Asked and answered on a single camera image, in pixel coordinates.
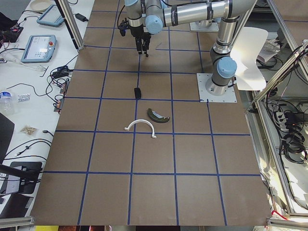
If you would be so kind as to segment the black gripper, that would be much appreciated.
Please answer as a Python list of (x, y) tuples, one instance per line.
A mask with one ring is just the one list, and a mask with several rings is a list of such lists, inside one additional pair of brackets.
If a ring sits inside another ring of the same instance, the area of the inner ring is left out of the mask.
[(145, 51), (145, 57), (149, 57), (147, 51), (149, 50), (151, 34), (144, 32), (143, 25), (133, 27), (129, 25), (128, 20), (122, 20), (119, 24), (119, 30), (123, 37), (126, 35), (126, 31), (129, 30), (131, 35), (135, 38), (138, 54), (141, 55), (141, 51)]

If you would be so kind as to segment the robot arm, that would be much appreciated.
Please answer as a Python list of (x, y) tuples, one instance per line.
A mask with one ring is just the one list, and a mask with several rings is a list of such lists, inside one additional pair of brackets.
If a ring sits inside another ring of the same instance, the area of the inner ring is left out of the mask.
[(228, 89), (237, 68), (230, 52), (236, 32), (241, 29), (238, 20), (255, 3), (254, 0), (205, 0), (168, 5), (162, 0), (127, 0), (124, 5), (127, 17), (117, 22), (117, 28), (122, 36), (130, 30), (138, 54), (147, 54), (151, 36), (164, 27), (220, 18), (217, 39), (210, 51), (213, 74), (205, 84), (210, 94), (220, 96)]

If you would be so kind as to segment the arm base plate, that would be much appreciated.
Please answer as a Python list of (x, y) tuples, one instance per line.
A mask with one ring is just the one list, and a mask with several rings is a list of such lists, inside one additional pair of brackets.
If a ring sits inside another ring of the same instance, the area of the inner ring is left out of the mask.
[(220, 87), (212, 82), (211, 73), (197, 73), (200, 102), (204, 103), (237, 103), (232, 81)]

